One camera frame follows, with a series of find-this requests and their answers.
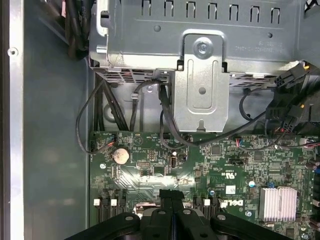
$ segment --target metal bracket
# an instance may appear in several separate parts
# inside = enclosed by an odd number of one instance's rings
[[[228,119],[229,74],[222,72],[221,35],[188,34],[184,68],[173,81],[173,115],[181,132],[222,132]]]
[[[96,1],[96,31],[102,37],[108,35],[109,30],[107,27],[101,26],[101,12],[109,11],[109,0],[99,0]]]

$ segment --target gray metal panel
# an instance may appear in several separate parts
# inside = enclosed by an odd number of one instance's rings
[[[193,2],[195,14],[189,13],[186,17],[185,0],[173,1],[173,16],[164,16],[162,0],[123,0],[121,5],[118,0],[110,0],[112,27],[109,28],[109,54],[121,51],[121,55],[179,57],[182,55],[186,31],[200,33],[199,31],[215,30],[224,35],[225,61],[237,58],[289,62],[294,59],[297,23],[295,13],[300,7],[299,0]],[[216,19],[212,16],[212,8],[209,8],[209,3],[213,2],[217,6]],[[160,26],[161,30],[156,32],[155,26]]]
[[[24,238],[61,240],[87,227],[88,159],[75,123],[88,97],[89,68],[70,60],[67,45],[36,17],[26,9]],[[88,114],[81,119],[84,143],[90,120]]]

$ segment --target black plastic part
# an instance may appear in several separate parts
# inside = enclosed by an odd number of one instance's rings
[[[151,217],[148,218],[147,226],[142,231],[142,240],[170,240],[172,218],[171,210],[166,208],[154,210]]]
[[[300,119],[302,118],[303,114],[304,108],[293,105],[283,121],[282,128],[286,132],[291,133],[293,129],[300,123]]]
[[[225,220],[220,220],[217,217],[219,215],[224,216]],[[241,240],[291,240],[289,237],[226,212],[217,213],[211,218],[210,224],[215,232],[235,236]]]
[[[184,209],[182,199],[185,198],[181,191],[160,189],[159,196],[161,198],[161,207],[170,210],[173,213]]]
[[[286,88],[291,88],[294,85],[301,83],[304,80],[303,77],[308,72],[309,71],[304,69],[304,66],[299,63],[295,67],[277,77],[274,83],[278,88],[283,86],[285,86]]]
[[[134,213],[124,212],[65,240],[113,240],[124,235],[136,233],[139,229],[140,218]]]
[[[181,225],[182,231],[179,231],[180,239],[188,240],[218,240],[217,235],[211,229],[210,222],[198,216],[192,209],[182,209],[176,214],[177,222]]]

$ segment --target black connector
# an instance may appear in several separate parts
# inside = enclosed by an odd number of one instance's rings
[[[295,67],[278,76],[274,83],[278,88],[285,86],[288,89],[298,83],[301,83],[304,80],[303,77],[308,73],[309,68],[305,68],[301,63],[299,63]]]
[[[293,105],[282,123],[282,128],[287,133],[291,133],[294,130],[294,128],[300,123],[303,114],[304,105]]]

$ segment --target ventilation slot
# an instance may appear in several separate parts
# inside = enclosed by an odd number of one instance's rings
[[[229,20],[230,21],[239,20],[239,5],[236,5],[236,4],[229,5]]]
[[[141,15],[151,16],[151,0],[142,0],[141,1]]]
[[[164,9],[163,15],[166,16],[174,16],[174,1],[173,0],[164,0]]]
[[[273,7],[271,9],[271,23],[280,24],[280,8]]]
[[[259,22],[260,20],[260,7],[259,6],[251,6],[250,9],[250,22]]]
[[[194,19],[196,18],[196,2],[195,1],[186,2],[185,17],[194,18]]]
[[[217,3],[209,3],[208,4],[208,19],[218,18],[218,4]]]
[[[154,76],[153,70],[142,69],[117,69],[117,71],[106,72],[102,75],[109,83],[143,83],[150,80]],[[169,80],[169,73],[160,73],[158,79],[167,82]]]
[[[307,0],[304,4],[304,13],[308,12],[313,7],[319,6],[320,1],[318,0]]]

